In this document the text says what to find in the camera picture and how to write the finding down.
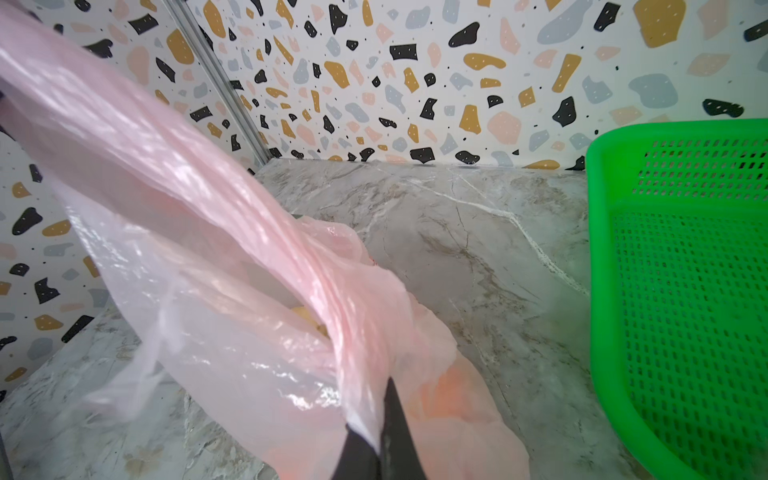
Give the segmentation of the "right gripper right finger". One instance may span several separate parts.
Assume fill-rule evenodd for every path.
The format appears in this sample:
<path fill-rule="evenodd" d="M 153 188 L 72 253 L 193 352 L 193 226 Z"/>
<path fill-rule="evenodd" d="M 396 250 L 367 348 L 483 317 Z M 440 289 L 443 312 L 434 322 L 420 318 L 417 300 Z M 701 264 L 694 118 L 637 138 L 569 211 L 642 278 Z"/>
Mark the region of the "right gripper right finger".
<path fill-rule="evenodd" d="M 384 424 L 379 453 L 380 478 L 384 480 L 425 480 L 407 419 L 392 378 L 384 397 Z"/>

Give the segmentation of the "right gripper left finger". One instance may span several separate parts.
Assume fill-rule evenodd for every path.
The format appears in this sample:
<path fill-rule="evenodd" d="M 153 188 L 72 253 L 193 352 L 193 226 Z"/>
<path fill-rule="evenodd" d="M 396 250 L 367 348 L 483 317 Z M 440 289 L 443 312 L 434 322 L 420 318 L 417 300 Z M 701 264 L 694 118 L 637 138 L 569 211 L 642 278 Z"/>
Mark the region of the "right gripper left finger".
<path fill-rule="evenodd" d="M 331 479 L 379 480 L 380 468 L 376 451 L 362 436 L 347 427 L 347 436 Z"/>

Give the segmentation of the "pink plastic bag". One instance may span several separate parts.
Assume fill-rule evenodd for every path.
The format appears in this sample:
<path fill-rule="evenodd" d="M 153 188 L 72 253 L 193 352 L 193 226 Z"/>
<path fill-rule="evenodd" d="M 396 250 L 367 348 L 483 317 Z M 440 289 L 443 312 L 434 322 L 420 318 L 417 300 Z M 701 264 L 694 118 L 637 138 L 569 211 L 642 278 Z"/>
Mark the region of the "pink plastic bag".
<path fill-rule="evenodd" d="M 176 111 L 13 1 L 1 92 L 3 127 L 141 339 L 91 409 L 132 419 L 169 374 L 280 478 L 331 479 L 347 427 L 379 457 L 392 378 L 426 479 L 529 477 L 449 328 L 354 230 L 289 214 Z"/>

